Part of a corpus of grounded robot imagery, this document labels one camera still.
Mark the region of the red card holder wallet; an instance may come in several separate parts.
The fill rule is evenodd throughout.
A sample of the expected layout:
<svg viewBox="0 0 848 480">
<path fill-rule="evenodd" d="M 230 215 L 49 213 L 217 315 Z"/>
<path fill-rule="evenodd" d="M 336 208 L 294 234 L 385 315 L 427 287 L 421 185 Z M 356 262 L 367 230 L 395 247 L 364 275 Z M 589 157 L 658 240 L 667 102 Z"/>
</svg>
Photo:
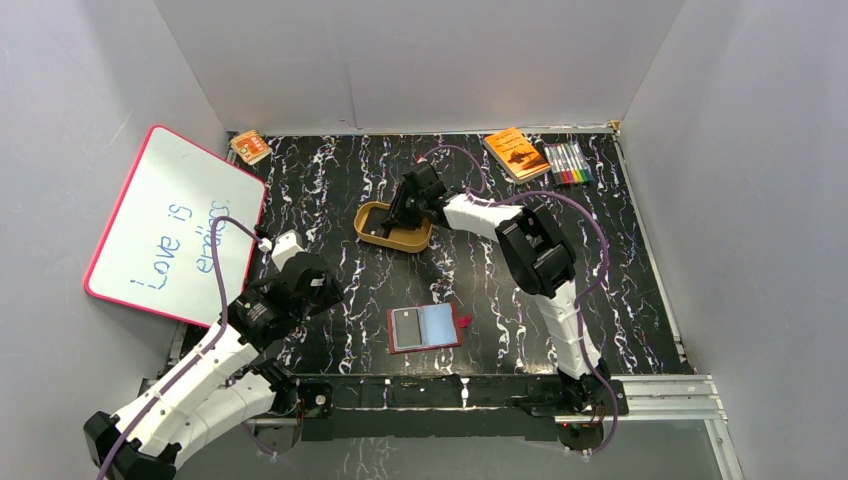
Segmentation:
<svg viewBox="0 0 848 480">
<path fill-rule="evenodd" d="M 398 351 L 393 345 L 391 313 L 403 308 L 419 309 L 423 344 L 419 348 Z M 387 312 L 389 352 L 393 355 L 461 346 L 463 330 L 469 327 L 473 320 L 471 315 L 460 315 L 457 305 L 453 302 L 403 308 L 390 309 Z"/>
</svg>

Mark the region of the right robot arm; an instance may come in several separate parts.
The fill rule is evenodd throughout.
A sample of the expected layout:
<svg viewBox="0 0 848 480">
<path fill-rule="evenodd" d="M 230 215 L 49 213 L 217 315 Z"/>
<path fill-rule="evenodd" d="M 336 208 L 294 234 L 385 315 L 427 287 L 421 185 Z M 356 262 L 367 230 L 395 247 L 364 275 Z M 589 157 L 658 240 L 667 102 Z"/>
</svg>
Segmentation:
<svg viewBox="0 0 848 480">
<path fill-rule="evenodd" d="M 610 373 L 592 341 L 576 287 L 574 247 L 544 203 L 546 191 L 490 200 L 445 186 L 422 161 L 403 176 L 392 201 L 361 207 L 361 240 L 417 253 L 428 226 L 464 231 L 495 242 L 520 290 L 537 303 L 556 349 L 565 409 L 590 413 L 611 389 Z"/>
</svg>

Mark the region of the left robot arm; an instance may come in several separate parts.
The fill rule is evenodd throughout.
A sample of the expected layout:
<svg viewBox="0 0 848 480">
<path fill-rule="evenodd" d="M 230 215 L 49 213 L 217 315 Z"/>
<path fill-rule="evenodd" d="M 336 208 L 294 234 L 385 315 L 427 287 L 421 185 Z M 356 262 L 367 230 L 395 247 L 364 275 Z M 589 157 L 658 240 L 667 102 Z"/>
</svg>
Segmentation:
<svg viewBox="0 0 848 480">
<path fill-rule="evenodd" d="M 276 360 L 260 357 L 304 320 L 340 303 L 343 290 L 295 231 L 272 245 L 275 275 L 247 287 L 138 398 L 85 422 L 98 478 L 172 479 L 192 456 L 245 421 L 302 409 L 298 380 Z"/>
</svg>

